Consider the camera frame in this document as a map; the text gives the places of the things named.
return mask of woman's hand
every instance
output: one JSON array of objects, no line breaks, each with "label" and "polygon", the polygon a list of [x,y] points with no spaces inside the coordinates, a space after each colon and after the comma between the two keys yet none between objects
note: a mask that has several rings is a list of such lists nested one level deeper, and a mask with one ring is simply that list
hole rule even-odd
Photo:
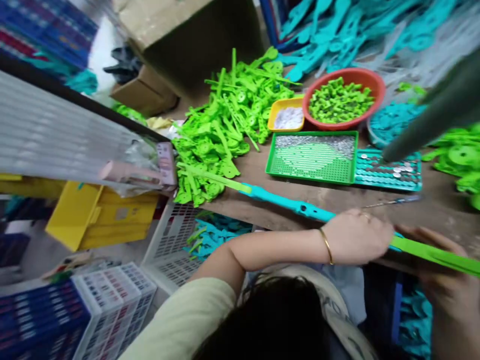
[{"label": "woman's hand", "polygon": [[[398,226],[406,237],[436,248],[468,257],[467,252],[456,242],[424,227],[411,228]],[[452,320],[480,325],[480,280],[455,270],[445,269],[445,273],[420,269],[419,277],[423,290],[435,311],[442,312]]]},{"label": "woman's hand", "polygon": [[383,256],[394,227],[359,209],[335,216],[322,227],[335,264],[361,265]]}]

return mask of light green sleeve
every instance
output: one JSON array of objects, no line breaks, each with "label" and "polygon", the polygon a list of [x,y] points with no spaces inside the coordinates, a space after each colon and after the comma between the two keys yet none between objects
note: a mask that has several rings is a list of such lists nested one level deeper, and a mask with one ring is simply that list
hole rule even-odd
[{"label": "light green sleeve", "polygon": [[170,296],[119,360],[191,359],[236,303],[223,280],[200,278]]}]

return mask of green plastic sprue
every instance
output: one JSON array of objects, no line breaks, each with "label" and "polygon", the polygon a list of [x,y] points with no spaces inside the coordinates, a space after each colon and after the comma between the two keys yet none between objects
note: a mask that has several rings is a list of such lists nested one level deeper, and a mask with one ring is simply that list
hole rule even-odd
[{"label": "green plastic sprue", "polygon": [[[278,205],[308,219],[318,220],[326,223],[336,216],[334,213],[325,211],[312,204],[309,204],[308,202],[291,200],[283,196],[275,195],[259,186],[233,181],[182,162],[179,162],[177,166],[184,168],[192,175],[210,179],[213,182],[220,183],[226,187],[237,190],[239,193],[247,195],[252,199]],[[440,264],[444,267],[480,278],[480,261],[458,256],[454,253],[440,250],[436,247],[426,245],[421,242],[403,238],[399,233],[396,233],[393,237],[390,247],[393,250],[404,251],[416,257]]]}]

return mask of teal plastic tray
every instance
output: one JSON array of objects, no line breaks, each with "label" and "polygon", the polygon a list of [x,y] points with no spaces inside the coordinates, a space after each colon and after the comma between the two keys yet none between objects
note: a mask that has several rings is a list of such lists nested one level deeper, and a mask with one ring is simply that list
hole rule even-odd
[{"label": "teal plastic tray", "polygon": [[357,150],[355,184],[412,192],[422,189],[422,155],[419,152],[389,164],[379,164],[381,157],[382,150]]},{"label": "teal plastic tray", "polygon": [[[327,143],[316,142],[277,148],[280,137],[353,137],[351,160]],[[272,176],[351,185],[355,179],[358,131],[277,132],[273,134],[265,172]]]}]

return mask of gold bangle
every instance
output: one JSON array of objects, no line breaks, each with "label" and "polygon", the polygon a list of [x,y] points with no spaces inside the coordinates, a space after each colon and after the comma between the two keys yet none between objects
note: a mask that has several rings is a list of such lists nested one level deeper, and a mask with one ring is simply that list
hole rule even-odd
[{"label": "gold bangle", "polygon": [[329,245],[329,242],[327,240],[327,236],[325,235],[322,228],[319,228],[318,230],[320,230],[321,237],[323,238],[323,241],[325,242],[326,248],[328,250],[328,256],[330,257],[330,265],[334,265],[335,264],[334,263],[334,258],[332,256],[332,251],[330,250],[330,245]]}]

